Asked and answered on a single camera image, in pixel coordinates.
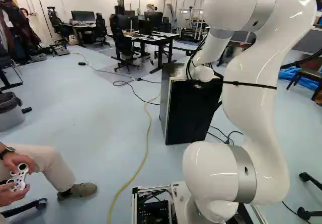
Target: yellow cable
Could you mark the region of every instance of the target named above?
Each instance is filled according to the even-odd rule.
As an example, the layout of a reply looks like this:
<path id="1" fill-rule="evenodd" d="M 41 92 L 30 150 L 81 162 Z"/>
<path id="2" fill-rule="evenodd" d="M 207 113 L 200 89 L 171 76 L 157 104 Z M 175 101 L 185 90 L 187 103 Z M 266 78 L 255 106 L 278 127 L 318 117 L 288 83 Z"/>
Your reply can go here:
<path id="1" fill-rule="evenodd" d="M 152 118 L 151 118 L 151 115 L 150 113 L 148 112 L 147 110 L 147 105 L 149 102 L 152 102 L 154 101 L 155 99 L 157 99 L 158 97 L 160 96 L 160 94 L 157 96 L 157 97 L 154 97 L 152 98 L 151 100 L 148 100 L 145 104 L 144 104 L 144 110 L 145 112 L 147 113 L 148 117 L 149 117 L 149 127 L 147 128 L 147 132 L 146 132 L 146 151 L 145 151 L 145 154 L 144 154 L 144 158 L 139 166 L 139 168 L 135 171 L 134 175 L 131 177 L 131 179 L 126 182 L 115 194 L 114 196 L 114 199 L 112 201 L 112 204 L 110 206 L 110 210 L 109 210 L 109 217 L 108 217 L 108 220 L 107 220 L 107 223 L 108 224 L 111 224 L 111 216 L 112 216 L 112 211 L 113 211 L 113 207 L 115 205 L 115 202 L 116 202 L 116 199 L 117 197 L 119 196 L 119 194 L 121 194 L 121 192 L 129 185 L 131 184 L 131 182 L 135 179 L 135 177 L 137 176 L 137 174 L 140 172 L 140 170 L 142 169 L 146 159 L 147 159 L 147 154 L 149 153 L 149 132 L 150 132 L 150 128 L 151 128 L 151 124 L 152 124 Z"/>

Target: white robotic arm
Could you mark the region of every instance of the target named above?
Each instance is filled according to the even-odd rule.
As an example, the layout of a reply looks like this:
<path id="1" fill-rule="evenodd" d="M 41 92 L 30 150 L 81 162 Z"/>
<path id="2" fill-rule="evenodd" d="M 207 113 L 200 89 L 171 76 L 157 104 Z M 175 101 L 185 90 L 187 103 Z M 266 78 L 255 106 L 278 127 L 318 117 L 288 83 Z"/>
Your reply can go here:
<path id="1" fill-rule="evenodd" d="M 276 86 L 282 60 L 310 30 L 315 12 L 315 0 L 205 0 L 204 17 L 211 30 L 193 57 L 193 78 L 209 81 L 213 72 L 202 64 L 217 60 L 232 33 L 245 30 L 255 32 L 257 40 L 228 64 L 224 81 Z M 186 149 L 186 184 L 208 220 L 225 221 L 223 216 L 234 214 L 234 202 L 267 204 L 286 196 L 289 174 L 273 124 L 275 92 L 224 84 L 225 114 L 245 133 L 245 144 L 200 141 Z M 218 212 L 219 206 L 225 210 Z"/>

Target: person's hand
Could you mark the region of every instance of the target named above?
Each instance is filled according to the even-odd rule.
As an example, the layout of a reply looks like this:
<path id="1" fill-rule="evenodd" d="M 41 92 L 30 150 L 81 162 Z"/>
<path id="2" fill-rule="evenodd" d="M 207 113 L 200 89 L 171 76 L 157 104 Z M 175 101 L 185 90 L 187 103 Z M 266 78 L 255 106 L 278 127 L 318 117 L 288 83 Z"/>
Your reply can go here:
<path id="1" fill-rule="evenodd" d="M 6 153 L 3 157 L 4 166 L 6 166 L 9 170 L 18 173 L 17 165 L 20 163 L 25 163 L 29 167 L 29 174 L 35 169 L 35 161 L 27 155 L 20 155 L 18 153 Z"/>
<path id="2" fill-rule="evenodd" d="M 24 190 L 11 192 L 10 188 L 14 185 L 14 183 L 0 185 L 0 207 L 10 205 L 14 201 L 23 199 L 30 189 L 30 185 L 28 184 Z"/>

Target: white game controller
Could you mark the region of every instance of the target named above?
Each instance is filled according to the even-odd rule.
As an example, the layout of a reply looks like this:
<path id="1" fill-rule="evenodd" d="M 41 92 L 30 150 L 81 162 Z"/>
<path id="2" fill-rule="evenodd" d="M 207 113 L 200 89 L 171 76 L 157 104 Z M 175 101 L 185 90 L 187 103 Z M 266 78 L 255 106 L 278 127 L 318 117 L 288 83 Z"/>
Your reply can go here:
<path id="1" fill-rule="evenodd" d="M 11 187 L 11 192 L 16 192 L 17 190 L 24 190 L 26 188 L 26 175 L 29 172 L 29 167 L 25 163 L 21 163 L 18 165 L 18 173 L 13 173 L 10 171 L 11 179 L 7 180 L 7 183 L 15 183 L 13 187 Z"/>

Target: floor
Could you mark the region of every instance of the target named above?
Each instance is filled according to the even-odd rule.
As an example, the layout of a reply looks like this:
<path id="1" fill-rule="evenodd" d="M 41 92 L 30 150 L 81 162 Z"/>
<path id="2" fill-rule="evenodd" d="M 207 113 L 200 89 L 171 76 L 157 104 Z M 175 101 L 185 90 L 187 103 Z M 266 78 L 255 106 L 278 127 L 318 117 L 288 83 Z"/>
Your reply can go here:
<path id="1" fill-rule="evenodd" d="M 101 53 L 103 51 L 97 53 L 78 46 L 69 49 L 83 54 L 96 69 L 107 70 L 116 65 L 115 60 Z M 183 51 L 175 53 L 179 62 L 187 60 Z M 132 176 L 143 158 L 148 127 L 143 103 L 129 86 L 112 85 L 120 78 L 128 79 L 79 66 L 79 61 L 84 59 L 77 54 L 49 56 L 46 61 L 20 67 L 25 83 L 12 91 L 23 100 L 24 107 L 30 106 L 33 111 L 28 113 L 23 124 L 0 133 L 0 139 L 8 145 L 14 142 L 56 147 L 73 169 L 77 182 L 96 183 L 98 194 L 89 200 L 58 203 L 56 191 L 46 179 L 41 174 L 33 174 L 28 179 L 31 190 L 26 198 L 10 208 L 43 197 L 48 198 L 49 205 L 44 213 L 31 210 L 12 218 L 11 223 L 106 223 L 114 194 Z M 225 67 L 216 70 L 224 73 Z M 7 77 L 12 83 L 18 81 L 9 69 Z M 160 81 L 161 72 L 147 74 L 145 79 Z M 322 192 L 311 184 L 303 184 L 298 174 L 307 171 L 322 180 L 322 108 L 310 100 L 312 91 L 301 86 L 287 91 L 287 84 L 278 82 L 274 112 L 276 132 L 291 176 L 285 201 L 294 210 L 300 206 L 320 210 Z M 133 82 L 132 85 L 143 99 L 159 94 L 159 84 Z M 149 106 L 148 110 L 152 115 L 149 156 L 131 187 L 170 184 L 183 179 L 181 161 L 187 144 L 165 146 L 158 119 L 159 108 Z M 222 108 L 215 113 L 212 125 L 225 133 L 237 130 Z M 232 138 L 242 145 L 242 136 L 236 134 Z M 212 136 L 206 139 L 216 141 Z M 304 223 L 281 203 L 261 206 L 260 210 L 268 223 Z M 130 215 L 131 188 L 127 188 L 116 202 L 112 223 L 129 223 Z M 321 219 L 313 219 L 312 223 L 321 223 Z"/>

